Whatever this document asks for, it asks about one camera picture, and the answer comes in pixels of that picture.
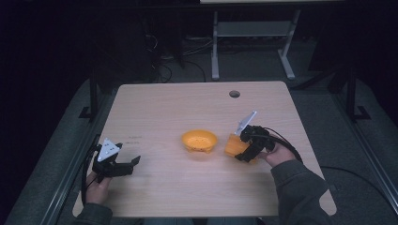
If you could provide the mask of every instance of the bowl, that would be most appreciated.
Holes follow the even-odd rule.
[[[181,139],[189,152],[210,153],[217,143],[217,136],[204,129],[190,130],[184,133]]]

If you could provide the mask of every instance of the gray floor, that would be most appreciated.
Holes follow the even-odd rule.
[[[288,56],[297,75],[294,81],[289,81],[284,76],[282,64],[276,53],[278,43],[251,47],[245,52],[221,54],[220,82],[284,81],[288,86],[297,85],[316,74],[307,71],[314,46],[315,43],[312,41],[292,44]],[[198,64],[204,70],[207,81],[212,82],[209,52],[187,55],[184,60]],[[182,68],[174,61],[166,61],[164,65],[173,71],[170,82],[195,83],[204,80],[202,71],[194,64],[186,63],[185,68]],[[161,74],[166,78],[170,75],[165,67],[161,67]],[[325,79],[305,91],[291,92],[319,164],[357,173],[380,188],[354,132],[359,128],[392,182],[398,184],[398,168],[394,162],[398,157],[398,129],[378,106],[372,91],[358,81],[357,103],[365,107],[372,120],[359,121],[354,125],[347,120],[342,110],[341,99],[344,93],[331,95],[326,89],[327,83],[328,79]],[[78,118],[82,107],[89,104],[88,82],[82,85],[14,206],[8,224],[39,224],[49,221],[46,218],[50,216],[53,218],[50,221],[57,221],[57,224],[69,224],[73,220],[71,209],[79,191],[80,173],[72,175],[72,178],[77,178],[66,196],[65,203],[62,204],[61,201],[59,204],[61,213],[49,216],[47,209],[51,201],[56,199],[57,191],[76,151],[85,151],[87,142],[91,142],[95,134],[101,133],[115,93],[100,98],[101,115],[93,123],[88,123],[87,119]],[[332,216],[335,224],[398,223],[385,199],[363,179],[335,169],[324,168],[323,173],[338,209],[336,215]],[[134,224],[135,221],[136,219],[115,218],[112,224]],[[265,222],[278,224],[278,219],[265,217]]]

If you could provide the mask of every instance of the wooden table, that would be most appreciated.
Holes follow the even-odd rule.
[[[230,97],[238,91],[240,97]],[[260,217],[278,214],[270,167],[240,162],[223,151],[237,122],[256,110],[251,125],[273,128],[322,176],[283,82],[131,84],[119,88],[100,143],[123,143],[117,162],[142,156],[131,176],[114,178],[106,205],[115,217]],[[203,128],[218,136],[210,154],[189,153],[181,135]],[[320,200],[330,215],[329,192]],[[80,197],[73,214],[82,210]]]

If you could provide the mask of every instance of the dark background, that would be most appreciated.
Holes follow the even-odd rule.
[[[349,3],[334,10],[303,10],[295,39],[318,39],[311,69],[349,61],[397,125],[397,7],[392,1]],[[149,27],[142,26],[143,15],[149,15]],[[160,52],[147,52],[145,30],[178,57],[181,39],[187,34],[211,37],[211,23],[209,11],[148,13],[109,10],[90,1],[2,1],[0,222],[85,80],[95,74],[105,92],[121,83],[151,83],[156,77],[151,63]]]

